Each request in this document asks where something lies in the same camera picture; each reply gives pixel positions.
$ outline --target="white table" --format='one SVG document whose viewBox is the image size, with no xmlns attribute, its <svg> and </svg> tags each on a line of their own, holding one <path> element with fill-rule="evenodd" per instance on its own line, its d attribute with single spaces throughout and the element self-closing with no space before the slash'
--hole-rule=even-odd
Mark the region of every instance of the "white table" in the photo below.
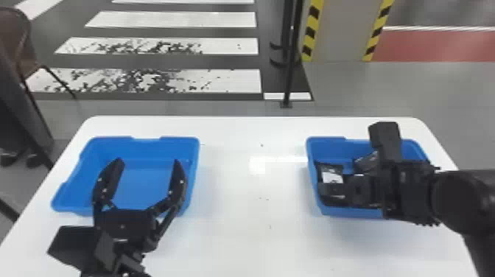
<svg viewBox="0 0 495 277">
<path fill-rule="evenodd" d="M 95 136 L 196 136 L 200 163 L 192 202 L 144 260 L 162 276 L 475 276 L 463 241 L 440 228 L 321 215 L 306 164 L 310 136 L 367 139 L 368 125 L 396 121 L 431 162 L 457 169 L 428 127 L 411 118 L 98 116 L 77 132 L 0 247 L 3 276 L 76 277 L 46 255 L 61 225 L 90 218 L 50 201 Z"/>
</svg>

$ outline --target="black mechanical part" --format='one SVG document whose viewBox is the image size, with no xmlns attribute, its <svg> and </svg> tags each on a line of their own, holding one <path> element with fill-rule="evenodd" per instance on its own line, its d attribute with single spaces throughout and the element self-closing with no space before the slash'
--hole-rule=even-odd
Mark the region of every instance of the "black mechanical part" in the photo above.
<svg viewBox="0 0 495 277">
<path fill-rule="evenodd" d="M 95 227 L 63 226 L 48 254 L 76 267 L 81 276 L 148 276 L 141 265 L 144 255 L 125 248 L 127 245 Z"/>
<path fill-rule="evenodd" d="M 92 196 L 94 227 L 60 227 L 48 250 L 49 255 L 80 270 L 81 276 L 148 276 L 141 266 L 144 253 L 157 248 L 186 198 L 186 173 L 174 161 L 163 200 L 143 211 L 120 209 L 112 199 L 124 168 L 124 161 L 117 158 L 100 173 Z"/>
<path fill-rule="evenodd" d="M 344 176 L 335 191 L 345 197 L 329 206 L 380 208 L 384 218 L 421 225 L 442 222 L 463 236 L 478 275 L 494 277 L 495 169 L 436 173 L 429 161 L 402 159 L 395 122 L 378 122 L 369 132 L 375 152 L 354 161 L 359 174 Z"/>
<path fill-rule="evenodd" d="M 431 195 L 433 212 L 463 236 L 480 277 L 495 276 L 495 170 L 440 173 Z"/>
</svg>

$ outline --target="floor marking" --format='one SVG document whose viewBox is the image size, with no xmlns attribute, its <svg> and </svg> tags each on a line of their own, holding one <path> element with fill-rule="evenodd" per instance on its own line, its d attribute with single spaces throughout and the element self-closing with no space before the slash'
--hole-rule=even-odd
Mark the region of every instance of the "floor marking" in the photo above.
<svg viewBox="0 0 495 277">
<path fill-rule="evenodd" d="M 283 100 L 283 92 L 266 92 L 263 94 L 265 100 Z M 292 92 L 290 94 L 291 100 L 308 100 L 311 101 L 311 94 L 309 92 Z"/>
<path fill-rule="evenodd" d="M 259 69 L 53 69 L 79 93 L 261 93 Z M 65 92 L 45 71 L 28 80 L 34 92 Z"/>
<path fill-rule="evenodd" d="M 116 4 L 254 4 L 254 0 L 113 0 Z"/>
<path fill-rule="evenodd" d="M 116 12 L 102 11 L 93 28 L 256 28 L 253 12 Z"/>
<path fill-rule="evenodd" d="M 495 32 L 495 27 L 485 26 L 386 26 L 385 31 L 465 31 Z"/>
<path fill-rule="evenodd" d="M 24 0 L 15 6 L 33 20 L 63 0 Z"/>
<path fill-rule="evenodd" d="M 56 54 L 257 55 L 257 38 L 69 38 Z"/>
</svg>

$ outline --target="yellow hazard stripe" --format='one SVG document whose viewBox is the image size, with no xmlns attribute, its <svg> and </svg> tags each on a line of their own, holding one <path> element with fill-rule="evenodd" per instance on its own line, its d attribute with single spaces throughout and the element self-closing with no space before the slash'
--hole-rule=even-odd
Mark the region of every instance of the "yellow hazard stripe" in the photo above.
<svg viewBox="0 0 495 277">
<path fill-rule="evenodd" d="M 303 61 L 310 62 L 313 60 L 313 54 L 316 47 L 316 37 L 320 29 L 320 19 L 323 14 L 323 5 L 325 0 L 312 0 L 309 6 L 308 22 L 306 23 L 306 32 L 303 42 Z"/>
<path fill-rule="evenodd" d="M 383 27 L 387 23 L 388 15 L 394 1 L 395 0 L 383 0 L 382 6 L 380 6 L 380 11 L 378 12 L 378 17 L 376 18 L 375 24 L 373 25 L 373 31 L 371 33 L 370 40 L 366 45 L 365 55 L 362 57 L 362 60 L 365 62 L 369 62 L 373 59 L 376 45 L 378 45 L 380 35 L 382 33 Z"/>
</svg>

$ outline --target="blue plastic tray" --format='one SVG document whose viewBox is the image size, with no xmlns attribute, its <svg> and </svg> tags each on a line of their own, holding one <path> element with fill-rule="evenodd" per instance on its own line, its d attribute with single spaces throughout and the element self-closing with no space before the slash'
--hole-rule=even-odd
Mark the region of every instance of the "blue plastic tray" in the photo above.
<svg viewBox="0 0 495 277">
<path fill-rule="evenodd" d="M 341 164 L 344 174 L 353 174 L 353 160 L 373 152 L 367 140 L 346 139 L 342 137 L 313 137 L 306 141 L 309 174 L 313 191 L 321 213 L 335 217 L 383 218 L 380 210 L 363 208 L 339 208 L 323 205 L 317 193 L 317 170 L 315 161 L 328 164 Z M 402 141 L 402 155 L 407 160 L 427 160 L 427 156 L 418 143 L 412 140 Z"/>
<path fill-rule="evenodd" d="M 55 211 L 92 216 L 91 194 L 100 172 L 121 158 L 125 169 L 113 202 L 119 208 L 145 209 L 167 196 L 172 166 L 178 159 L 188 178 L 182 214 L 191 201 L 200 142 L 197 138 L 94 138 L 81 152 L 79 163 L 52 200 Z"/>
</svg>

